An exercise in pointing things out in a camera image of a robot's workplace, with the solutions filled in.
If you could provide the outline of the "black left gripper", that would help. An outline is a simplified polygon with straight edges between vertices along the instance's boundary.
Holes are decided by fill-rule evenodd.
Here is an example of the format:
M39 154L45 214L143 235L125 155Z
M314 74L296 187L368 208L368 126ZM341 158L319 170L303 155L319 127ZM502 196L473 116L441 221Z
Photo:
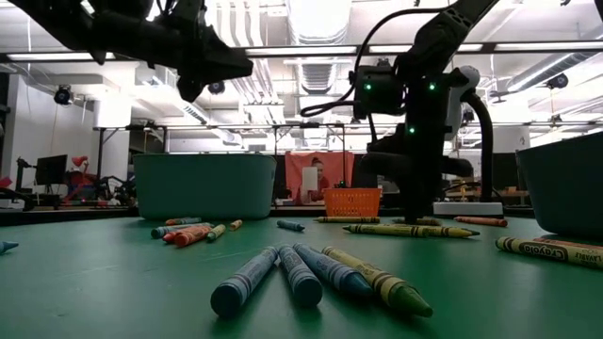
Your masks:
M92 32L100 46L112 53L149 64L175 68L180 97L194 102L206 80L250 76L253 63L243 51L225 44L206 25L204 0L166 0L151 21L144 12L126 6L126 0L109 3L93 15Z

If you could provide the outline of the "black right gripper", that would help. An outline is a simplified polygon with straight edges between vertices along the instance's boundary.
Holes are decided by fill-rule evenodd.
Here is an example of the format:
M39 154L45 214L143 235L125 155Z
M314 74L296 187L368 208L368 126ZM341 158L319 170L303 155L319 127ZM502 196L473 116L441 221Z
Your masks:
M361 169L387 178L427 177L423 184L411 177L405 187L405 221L429 217L433 203L442 196L442 174L470 176L469 161L443 155L445 136L452 130L442 119L398 123L395 132L378 137L376 126L369 122L371 140L361 159Z

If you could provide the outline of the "orange mesh basket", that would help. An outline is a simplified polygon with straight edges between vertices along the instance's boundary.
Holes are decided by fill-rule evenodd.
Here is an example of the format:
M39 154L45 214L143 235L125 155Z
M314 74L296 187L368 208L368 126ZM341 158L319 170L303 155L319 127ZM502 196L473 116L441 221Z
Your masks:
M328 188L324 202L328 217L377 217L380 188Z

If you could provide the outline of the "white desk lamp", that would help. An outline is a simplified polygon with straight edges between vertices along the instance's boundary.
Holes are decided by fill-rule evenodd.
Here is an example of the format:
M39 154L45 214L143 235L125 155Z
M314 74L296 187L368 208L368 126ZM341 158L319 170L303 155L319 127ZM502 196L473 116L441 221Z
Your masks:
M478 202L435 202L433 215L440 218L456 217L503 217L503 204L493 201L493 149L494 129L486 105L476 94L480 72L472 66L456 68L451 74L460 74L464 79L461 86L450 89L446 126L451 128L445 134L445 141L457 136L463 120L462 103L467 103L479 118L481 129L481 195Z

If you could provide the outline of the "orange red banner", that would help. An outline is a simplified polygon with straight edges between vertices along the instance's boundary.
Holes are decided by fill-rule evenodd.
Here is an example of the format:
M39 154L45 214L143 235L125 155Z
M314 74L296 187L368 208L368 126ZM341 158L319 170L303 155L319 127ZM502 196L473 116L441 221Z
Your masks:
M295 204L298 190L302 187L302 169L310 167L314 157L320 159L324 164L323 173L330 183L328 188L334 188L341 183L345 185L350 184L354 162L354 155L352 153L287 153L285 155L286 186L290 189L291 197Z

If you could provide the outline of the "black monitor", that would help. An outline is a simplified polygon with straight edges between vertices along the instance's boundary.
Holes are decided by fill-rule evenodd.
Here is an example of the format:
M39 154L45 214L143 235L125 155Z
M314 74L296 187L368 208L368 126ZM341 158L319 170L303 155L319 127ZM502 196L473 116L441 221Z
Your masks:
M62 184L67 168L67 160L67 154L39 158L36 164L36 184L39 186Z
M493 187L503 190L506 187L518 187L518 174L515 153L493 154Z

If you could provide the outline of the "person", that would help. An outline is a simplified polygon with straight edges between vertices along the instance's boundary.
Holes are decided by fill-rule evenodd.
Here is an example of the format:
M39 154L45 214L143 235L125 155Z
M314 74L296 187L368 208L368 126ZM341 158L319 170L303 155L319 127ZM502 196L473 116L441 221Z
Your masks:
M317 169L317 190L307 190L302 187L299 188L296 197L296 204L303 205L310 202L319 202L324 200L324 189L329 187L329 180L324 176L324 164L323 162L314 157L311 162L311 166Z

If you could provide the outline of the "teal plastic bin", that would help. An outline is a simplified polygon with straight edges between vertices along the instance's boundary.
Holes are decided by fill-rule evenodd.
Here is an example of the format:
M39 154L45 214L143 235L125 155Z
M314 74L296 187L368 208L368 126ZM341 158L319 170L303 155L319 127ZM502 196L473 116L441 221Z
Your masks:
M257 153L139 154L139 214L156 220L266 218L276 165L273 157Z

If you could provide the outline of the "white sheet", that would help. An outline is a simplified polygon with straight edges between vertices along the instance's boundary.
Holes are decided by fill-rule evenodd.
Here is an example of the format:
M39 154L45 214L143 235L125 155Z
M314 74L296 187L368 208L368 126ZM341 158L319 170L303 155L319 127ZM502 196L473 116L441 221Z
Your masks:
M304 167L302 169L301 177L301 190L303 192L318 191L319 178L317 167Z

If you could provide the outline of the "grey blue plastic bin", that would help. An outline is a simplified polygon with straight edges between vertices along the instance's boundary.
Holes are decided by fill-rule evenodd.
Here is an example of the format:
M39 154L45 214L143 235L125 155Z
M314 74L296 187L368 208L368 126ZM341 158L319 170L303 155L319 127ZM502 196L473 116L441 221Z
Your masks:
M517 156L543 230L603 239L603 132L528 148Z

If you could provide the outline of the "green table mat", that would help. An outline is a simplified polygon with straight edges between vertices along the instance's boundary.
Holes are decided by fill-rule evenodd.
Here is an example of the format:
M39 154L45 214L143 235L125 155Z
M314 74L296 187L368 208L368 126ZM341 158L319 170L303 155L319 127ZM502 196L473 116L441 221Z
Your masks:
M470 239L350 234L304 221L246 222L183 249L140 218L0 228L0 339L603 339L603 271L502 252L502 236L543 235L528 218ZM267 246L339 248L412 284L432 306L406 317L379 299L330 286L302 308L279 268L233 319L217 316L217 285Z

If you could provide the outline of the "black light bar frame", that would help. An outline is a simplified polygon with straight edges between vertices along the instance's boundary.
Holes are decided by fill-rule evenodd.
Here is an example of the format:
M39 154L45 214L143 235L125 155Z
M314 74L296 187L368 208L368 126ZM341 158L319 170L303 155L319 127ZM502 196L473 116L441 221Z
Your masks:
M315 46L272 46L237 47L250 58L285 57L354 57L359 45L315 45ZM410 44L374 44L369 45L365 56L387 56L411 49ZM563 41L520 41L520 42L470 42L463 43L457 50L459 55L493 54L552 54L576 52L603 52L603 40L563 40ZM86 52L27 52L0 53L0 63L17 62L92 62L92 56Z

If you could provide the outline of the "black table frame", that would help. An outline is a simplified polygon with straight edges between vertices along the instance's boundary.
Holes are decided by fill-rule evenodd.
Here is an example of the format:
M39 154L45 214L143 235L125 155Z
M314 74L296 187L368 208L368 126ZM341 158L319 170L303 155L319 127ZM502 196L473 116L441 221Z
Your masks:
M325 215L326 212L324 209L315 207L278 207L272 208L269 213L269 216L273 218L309 218L323 217ZM105 218L137 218L138 216L139 210L137 208L121 207L32 210L28 212L0 210L0 227Z

